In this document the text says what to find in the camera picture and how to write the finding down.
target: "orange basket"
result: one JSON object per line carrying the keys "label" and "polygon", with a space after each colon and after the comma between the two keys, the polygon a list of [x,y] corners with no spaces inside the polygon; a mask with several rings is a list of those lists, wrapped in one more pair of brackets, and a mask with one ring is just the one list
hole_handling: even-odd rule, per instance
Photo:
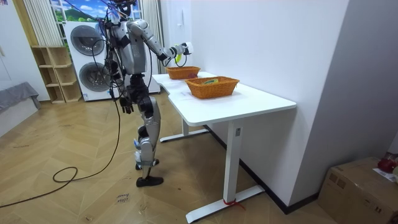
{"label": "orange basket", "polygon": [[[218,79],[216,83],[203,84],[205,81]],[[193,78],[185,81],[192,95],[199,99],[229,96],[239,80],[228,77]]]}
{"label": "orange basket", "polygon": [[166,68],[171,79],[198,78],[200,68],[194,66]]}

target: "humanoid robot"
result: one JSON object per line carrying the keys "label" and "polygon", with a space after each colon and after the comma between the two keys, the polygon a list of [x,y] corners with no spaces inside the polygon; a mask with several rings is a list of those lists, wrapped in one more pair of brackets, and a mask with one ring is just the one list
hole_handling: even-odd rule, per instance
{"label": "humanoid robot", "polygon": [[[119,10],[129,16],[131,4],[136,0],[113,0]],[[169,62],[177,55],[192,53],[190,43],[182,43],[171,48],[163,48],[159,40],[142,19],[127,21],[113,19],[102,24],[107,39],[107,56],[105,64],[111,70],[111,79],[119,89],[119,102],[123,113],[130,114],[132,105],[136,104],[144,124],[138,128],[136,145],[136,169],[142,170],[142,177],[137,179],[137,187],[154,186],[163,182],[161,177],[150,176],[152,166],[159,163],[154,159],[156,143],[160,132],[160,111],[156,99],[149,96],[143,72],[146,71],[145,45],[163,62]],[[130,85],[124,86],[124,77],[130,75]]]}

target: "wooden shelf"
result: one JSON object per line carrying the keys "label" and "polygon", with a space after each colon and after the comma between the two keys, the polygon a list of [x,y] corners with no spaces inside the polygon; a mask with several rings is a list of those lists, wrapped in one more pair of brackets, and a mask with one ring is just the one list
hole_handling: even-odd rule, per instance
{"label": "wooden shelf", "polygon": [[59,86],[47,87],[51,103],[64,103],[64,97]]}
{"label": "wooden shelf", "polygon": [[48,66],[52,68],[50,55],[46,48],[33,48],[32,52],[39,68],[47,68]]}
{"label": "wooden shelf", "polygon": [[55,86],[60,86],[58,83],[49,83],[45,87],[55,87]]}
{"label": "wooden shelf", "polygon": [[76,75],[73,67],[56,68],[55,73],[61,85],[72,85],[76,82]]}
{"label": "wooden shelf", "polygon": [[81,98],[79,84],[75,82],[73,85],[62,86],[62,91],[65,94],[65,101],[67,103],[77,102]]}
{"label": "wooden shelf", "polygon": [[33,45],[33,46],[30,46],[30,47],[32,47],[32,48],[60,48],[60,47],[65,47],[65,46],[39,46],[39,45]]}
{"label": "wooden shelf", "polygon": [[52,65],[39,65],[39,68],[52,68]]}
{"label": "wooden shelf", "polygon": [[54,84],[57,84],[56,86],[59,86],[58,79],[55,75],[53,68],[39,68],[39,70],[42,75],[44,85],[46,87],[54,86]]}
{"label": "wooden shelf", "polygon": [[69,53],[66,47],[48,48],[48,50],[52,59],[52,64],[55,68],[57,66],[72,65],[72,61],[70,60]]}
{"label": "wooden shelf", "polygon": [[32,46],[52,103],[76,102],[81,98],[75,69],[64,46]]}
{"label": "wooden shelf", "polygon": [[55,65],[54,68],[67,68],[67,67],[71,67],[72,63],[68,64],[68,65]]}
{"label": "wooden shelf", "polygon": [[68,85],[73,85],[77,82],[77,80],[72,81],[72,82],[65,82],[65,83],[61,83],[61,86],[68,86]]}

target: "stacked washer and dryer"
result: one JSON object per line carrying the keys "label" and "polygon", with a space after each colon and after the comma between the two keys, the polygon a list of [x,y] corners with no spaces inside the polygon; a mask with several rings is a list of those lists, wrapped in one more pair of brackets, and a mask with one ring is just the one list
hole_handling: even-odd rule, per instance
{"label": "stacked washer and dryer", "polygon": [[[104,68],[106,46],[104,41],[98,41],[103,39],[103,37],[97,33],[95,25],[95,22],[66,22],[63,27],[81,93],[85,101],[111,98],[109,94],[109,71]],[[157,57],[155,55],[152,56],[152,74],[157,74]],[[150,57],[147,48],[146,57],[147,71],[144,73],[144,81],[148,85],[150,78],[150,67],[148,67]],[[125,85],[129,85],[129,82],[129,77],[126,76]],[[117,88],[114,88],[113,92],[116,97],[119,96]],[[150,82],[149,92],[160,92],[160,86],[154,79]]]}

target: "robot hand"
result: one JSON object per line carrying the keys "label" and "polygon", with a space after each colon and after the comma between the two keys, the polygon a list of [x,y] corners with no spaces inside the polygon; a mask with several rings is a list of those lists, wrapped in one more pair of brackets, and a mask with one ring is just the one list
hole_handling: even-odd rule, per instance
{"label": "robot hand", "polygon": [[125,97],[121,97],[119,103],[123,113],[131,114],[131,112],[134,112],[134,109],[132,108],[132,103],[129,102]]}

